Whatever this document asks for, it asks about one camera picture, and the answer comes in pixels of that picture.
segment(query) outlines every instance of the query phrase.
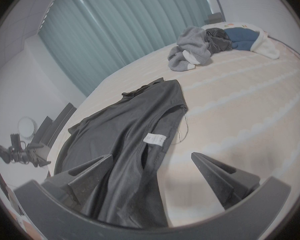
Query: clothing tag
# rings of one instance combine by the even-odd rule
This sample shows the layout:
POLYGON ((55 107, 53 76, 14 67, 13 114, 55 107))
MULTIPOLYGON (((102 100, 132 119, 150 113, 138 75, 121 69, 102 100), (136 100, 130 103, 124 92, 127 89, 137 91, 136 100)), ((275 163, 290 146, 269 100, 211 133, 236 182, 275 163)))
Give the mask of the clothing tag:
POLYGON ((148 133, 147 136, 143 139, 143 141, 148 144, 159 145, 162 147, 166 138, 166 136, 161 134, 148 133))

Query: blue garment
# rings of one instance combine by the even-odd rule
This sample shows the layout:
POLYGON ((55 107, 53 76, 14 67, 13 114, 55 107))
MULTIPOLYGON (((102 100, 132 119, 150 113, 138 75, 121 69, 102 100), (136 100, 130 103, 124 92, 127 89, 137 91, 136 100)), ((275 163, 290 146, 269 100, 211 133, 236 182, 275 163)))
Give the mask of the blue garment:
POLYGON ((227 28, 224 31, 232 41, 232 48, 236 50, 249 51, 259 36, 258 32, 242 27, 227 28))

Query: clothing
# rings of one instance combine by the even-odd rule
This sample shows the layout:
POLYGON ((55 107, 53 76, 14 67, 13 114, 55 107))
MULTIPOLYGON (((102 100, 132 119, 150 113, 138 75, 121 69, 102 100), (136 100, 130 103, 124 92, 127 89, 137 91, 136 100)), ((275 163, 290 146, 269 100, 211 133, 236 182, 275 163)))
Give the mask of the clothing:
POLYGON ((175 46, 171 49, 168 55, 168 67, 173 71, 186 71, 195 68, 195 65, 189 63, 184 57, 180 46, 175 46))
POLYGON ((186 71, 195 68, 195 64, 204 65, 211 56, 209 44, 204 41, 205 36, 206 32, 202 28, 187 27, 179 36, 177 46, 168 55, 169 68, 173 71, 186 71))
POLYGON ((221 28, 209 28, 206 30, 205 41, 209 43, 208 50, 211 54, 232 50, 232 41, 221 28))
POLYGON ((202 28, 204 30, 210 28, 220 28, 226 30, 226 29, 238 28, 238 27, 251 29, 259 33, 258 38, 250 48, 251 52, 264 55, 271 59, 277 59, 280 57, 280 51, 276 49, 274 43, 270 40, 270 38, 268 38, 268 33, 252 24, 242 23, 242 22, 219 22, 219 23, 204 25, 202 28))
POLYGON ((82 212, 114 225, 166 227, 156 173, 188 108, 177 80, 160 78, 122 95, 69 129, 55 174, 112 154, 113 168, 82 212), (162 146, 146 143, 148 133, 164 135, 162 146))
POLYGON ((242 27, 228 28, 224 30, 232 41, 232 48, 249 51, 257 40, 259 33, 242 27))

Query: round white object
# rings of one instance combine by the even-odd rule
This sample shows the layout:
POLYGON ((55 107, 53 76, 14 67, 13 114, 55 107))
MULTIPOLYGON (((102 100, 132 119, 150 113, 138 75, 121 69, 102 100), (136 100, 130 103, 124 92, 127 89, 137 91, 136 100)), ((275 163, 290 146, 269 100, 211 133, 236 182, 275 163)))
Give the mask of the round white object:
POLYGON ((29 117, 23 117, 18 122, 19 134, 25 139, 33 137, 35 133, 35 124, 29 117))

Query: curtain fold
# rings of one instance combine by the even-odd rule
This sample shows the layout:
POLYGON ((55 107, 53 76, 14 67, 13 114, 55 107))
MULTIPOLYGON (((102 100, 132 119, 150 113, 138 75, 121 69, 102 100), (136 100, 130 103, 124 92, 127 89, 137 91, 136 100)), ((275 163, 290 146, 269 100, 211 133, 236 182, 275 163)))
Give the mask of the curtain fold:
POLYGON ((129 63, 203 26, 207 0, 55 0, 39 36, 86 95, 129 63))

